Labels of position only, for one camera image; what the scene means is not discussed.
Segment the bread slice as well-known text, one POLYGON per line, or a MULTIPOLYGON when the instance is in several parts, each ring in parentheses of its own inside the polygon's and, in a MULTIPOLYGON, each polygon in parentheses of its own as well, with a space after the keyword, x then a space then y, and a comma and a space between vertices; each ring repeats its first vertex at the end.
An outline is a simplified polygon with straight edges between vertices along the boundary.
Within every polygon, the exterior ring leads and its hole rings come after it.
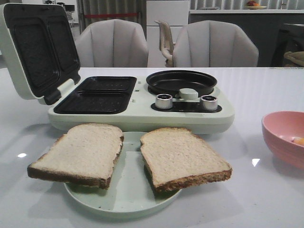
POLYGON ((186 128, 160 128, 146 133, 140 141, 141 154, 157 192, 226 181, 231 177, 231 165, 186 128))
POLYGON ((122 130, 113 125, 75 126, 27 167, 28 176, 106 190, 122 150, 123 136, 122 130))

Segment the pink bowl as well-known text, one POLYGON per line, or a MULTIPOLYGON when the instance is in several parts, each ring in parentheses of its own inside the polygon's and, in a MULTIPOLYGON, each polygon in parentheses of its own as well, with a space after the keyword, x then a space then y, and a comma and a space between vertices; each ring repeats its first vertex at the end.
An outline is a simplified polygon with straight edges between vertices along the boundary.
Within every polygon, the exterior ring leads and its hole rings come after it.
POLYGON ((299 169, 304 168, 304 146, 293 143, 304 137, 304 113, 279 111, 262 118, 263 138, 270 151, 279 159, 299 169))

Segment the green breakfast maker lid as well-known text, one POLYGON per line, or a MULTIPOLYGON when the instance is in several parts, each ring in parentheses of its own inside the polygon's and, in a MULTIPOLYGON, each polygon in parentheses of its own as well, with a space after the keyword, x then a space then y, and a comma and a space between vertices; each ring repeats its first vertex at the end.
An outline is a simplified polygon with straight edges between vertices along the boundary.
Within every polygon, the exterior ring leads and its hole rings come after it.
POLYGON ((60 5, 2 4, 0 50, 23 99, 52 105, 61 98, 64 83, 80 80, 79 57, 60 5))

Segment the orange shrimp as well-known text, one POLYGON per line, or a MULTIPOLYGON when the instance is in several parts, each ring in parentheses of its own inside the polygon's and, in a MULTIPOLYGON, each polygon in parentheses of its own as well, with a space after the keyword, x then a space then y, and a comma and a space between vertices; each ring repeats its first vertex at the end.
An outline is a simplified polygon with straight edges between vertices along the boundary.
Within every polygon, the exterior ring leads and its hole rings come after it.
POLYGON ((304 146, 304 138, 303 137, 295 137, 292 140, 293 143, 296 143, 298 145, 304 146))

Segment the green breakfast maker base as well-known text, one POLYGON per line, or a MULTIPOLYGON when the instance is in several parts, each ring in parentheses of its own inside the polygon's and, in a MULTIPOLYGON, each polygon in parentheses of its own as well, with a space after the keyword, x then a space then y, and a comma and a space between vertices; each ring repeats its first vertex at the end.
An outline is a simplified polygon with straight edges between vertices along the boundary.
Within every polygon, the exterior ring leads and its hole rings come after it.
POLYGON ((106 123, 124 132, 184 127, 196 134, 221 133, 232 125, 234 109, 219 88, 211 95, 218 100, 215 111, 203 110, 199 99, 174 99, 172 109, 158 110, 144 76, 91 76, 69 85, 48 116, 61 130, 83 123, 106 123))

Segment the left silver control knob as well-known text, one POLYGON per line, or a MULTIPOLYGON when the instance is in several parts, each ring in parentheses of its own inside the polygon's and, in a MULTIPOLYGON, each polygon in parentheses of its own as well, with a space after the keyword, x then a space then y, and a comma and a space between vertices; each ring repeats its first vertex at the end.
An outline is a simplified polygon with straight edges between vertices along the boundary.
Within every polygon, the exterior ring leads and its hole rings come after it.
POLYGON ((173 107, 173 97, 170 94, 158 94, 155 99, 155 106, 158 109, 166 110, 173 107))

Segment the silver control knob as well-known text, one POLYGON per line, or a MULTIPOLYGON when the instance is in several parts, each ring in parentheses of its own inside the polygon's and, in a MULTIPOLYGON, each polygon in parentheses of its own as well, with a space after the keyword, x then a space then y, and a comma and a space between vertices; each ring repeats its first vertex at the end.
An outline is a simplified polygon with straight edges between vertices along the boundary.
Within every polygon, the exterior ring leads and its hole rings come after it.
POLYGON ((218 100, 212 95, 203 95, 199 99, 200 106, 205 111, 216 111, 218 108, 218 100))
POLYGON ((170 94, 158 94, 155 99, 155 106, 158 109, 166 110, 173 107, 173 97, 170 94))

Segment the black round frying pan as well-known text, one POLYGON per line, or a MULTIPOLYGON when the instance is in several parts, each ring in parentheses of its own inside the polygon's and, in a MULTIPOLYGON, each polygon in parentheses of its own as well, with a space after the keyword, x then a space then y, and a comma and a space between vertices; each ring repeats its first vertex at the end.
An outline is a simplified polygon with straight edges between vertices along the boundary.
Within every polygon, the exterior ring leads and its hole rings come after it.
POLYGON ((148 88, 153 94, 170 94, 179 98, 179 90, 191 88, 198 96, 209 95, 217 84, 215 77, 191 70, 165 70, 153 73, 146 78, 148 88))

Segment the right silver control knob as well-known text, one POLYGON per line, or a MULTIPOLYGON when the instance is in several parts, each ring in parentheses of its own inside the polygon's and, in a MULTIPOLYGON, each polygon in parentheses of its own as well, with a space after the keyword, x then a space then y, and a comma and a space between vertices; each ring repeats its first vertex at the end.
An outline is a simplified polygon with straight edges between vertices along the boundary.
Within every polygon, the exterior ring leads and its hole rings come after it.
POLYGON ((205 111, 216 111, 218 108, 218 100, 212 95, 203 95, 199 99, 200 106, 205 111))

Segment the beige office chair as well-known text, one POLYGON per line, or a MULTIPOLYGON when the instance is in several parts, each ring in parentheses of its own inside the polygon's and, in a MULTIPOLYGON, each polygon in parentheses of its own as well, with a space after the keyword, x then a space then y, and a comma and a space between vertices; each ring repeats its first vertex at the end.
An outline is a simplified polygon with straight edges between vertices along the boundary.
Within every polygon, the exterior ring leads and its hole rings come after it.
POLYGON ((174 67, 173 62, 173 50, 174 43, 172 40, 171 28, 166 21, 155 20, 155 23, 158 24, 160 30, 160 41, 159 41, 159 50, 162 55, 165 57, 165 66, 174 67))

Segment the left grey upholstered chair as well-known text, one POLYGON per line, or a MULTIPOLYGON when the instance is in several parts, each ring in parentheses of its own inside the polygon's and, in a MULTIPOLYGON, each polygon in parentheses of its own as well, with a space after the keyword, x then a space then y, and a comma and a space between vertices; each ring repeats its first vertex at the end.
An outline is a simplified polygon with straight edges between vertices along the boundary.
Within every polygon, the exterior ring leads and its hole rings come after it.
POLYGON ((90 24, 76 39, 81 67, 147 67, 148 45, 138 23, 111 19, 90 24))

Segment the grey upholstered chair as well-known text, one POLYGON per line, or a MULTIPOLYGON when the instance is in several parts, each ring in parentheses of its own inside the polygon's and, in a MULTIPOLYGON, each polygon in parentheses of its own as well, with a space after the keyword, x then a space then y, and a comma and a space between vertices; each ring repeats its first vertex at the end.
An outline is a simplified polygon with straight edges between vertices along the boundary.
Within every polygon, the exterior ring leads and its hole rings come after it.
POLYGON ((175 67, 256 67, 259 51, 239 26, 205 20, 184 26, 173 51, 175 67))
POLYGON ((148 45, 138 23, 111 19, 90 24, 76 39, 81 67, 147 67, 148 45))

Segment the light green round plate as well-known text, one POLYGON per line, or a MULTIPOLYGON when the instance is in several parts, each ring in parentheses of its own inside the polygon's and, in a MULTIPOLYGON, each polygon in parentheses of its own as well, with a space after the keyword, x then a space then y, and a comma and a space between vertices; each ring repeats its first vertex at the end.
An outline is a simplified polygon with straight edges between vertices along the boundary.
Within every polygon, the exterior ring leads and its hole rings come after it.
POLYGON ((107 190, 66 183, 69 195, 80 207, 103 217, 132 219, 147 216, 170 205, 179 190, 157 193, 140 151, 143 132, 124 132, 119 160, 107 190))

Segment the right grey upholstered chair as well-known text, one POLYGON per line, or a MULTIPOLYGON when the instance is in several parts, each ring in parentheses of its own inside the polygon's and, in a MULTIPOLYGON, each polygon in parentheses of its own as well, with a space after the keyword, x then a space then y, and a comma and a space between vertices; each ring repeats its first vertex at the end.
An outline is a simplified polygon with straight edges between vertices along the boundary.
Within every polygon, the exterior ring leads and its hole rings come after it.
POLYGON ((173 51, 175 67, 256 67, 259 51, 239 26, 205 20, 184 26, 173 51))

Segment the white cabinet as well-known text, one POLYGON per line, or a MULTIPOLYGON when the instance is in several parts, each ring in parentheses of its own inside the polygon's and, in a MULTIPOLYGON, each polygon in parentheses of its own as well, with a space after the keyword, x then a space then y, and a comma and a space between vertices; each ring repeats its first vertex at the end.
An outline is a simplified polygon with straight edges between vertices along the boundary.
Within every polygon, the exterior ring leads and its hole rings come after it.
POLYGON ((148 0, 146 2, 148 67, 165 67, 165 57, 159 50, 159 26, 155 21, 167 22, 171 28, 172 41, 176 42, 180 29, 188 24, 189 10, 189 0, 148 0))

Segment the fruit bowl on counter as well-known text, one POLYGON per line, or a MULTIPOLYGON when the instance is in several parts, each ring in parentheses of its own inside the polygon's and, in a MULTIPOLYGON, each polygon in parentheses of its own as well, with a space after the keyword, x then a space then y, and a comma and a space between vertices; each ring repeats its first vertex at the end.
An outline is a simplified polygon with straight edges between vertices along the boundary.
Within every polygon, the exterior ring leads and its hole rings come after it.
POLYGON ((249 0, 246 4, 245 4, 245 8, 248 10, 263 10, 266 9, 266 6, 261 6, 259 3, 257 3, 255 0, 249 0))

